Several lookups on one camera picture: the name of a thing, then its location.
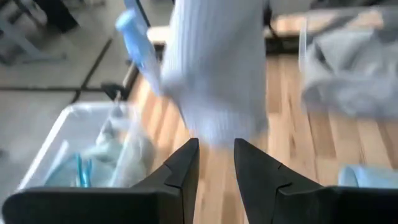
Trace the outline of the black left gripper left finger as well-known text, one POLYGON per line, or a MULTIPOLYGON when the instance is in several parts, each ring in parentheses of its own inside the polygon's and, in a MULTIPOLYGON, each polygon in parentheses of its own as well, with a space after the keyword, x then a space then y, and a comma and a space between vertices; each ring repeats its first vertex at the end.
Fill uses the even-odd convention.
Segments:
POLYGON ((199 140, 189 139, 130 188, 32 187, 8 196, 5 223, 192 223, 199 140))

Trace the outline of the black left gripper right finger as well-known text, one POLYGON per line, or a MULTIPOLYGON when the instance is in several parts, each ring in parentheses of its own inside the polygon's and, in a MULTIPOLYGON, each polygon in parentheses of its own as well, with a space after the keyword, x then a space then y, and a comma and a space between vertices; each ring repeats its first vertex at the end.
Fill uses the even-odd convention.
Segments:
POLYGON ((244 139, 234 165, 249 223, 397 223, 397 190, 322 186, 244 139))

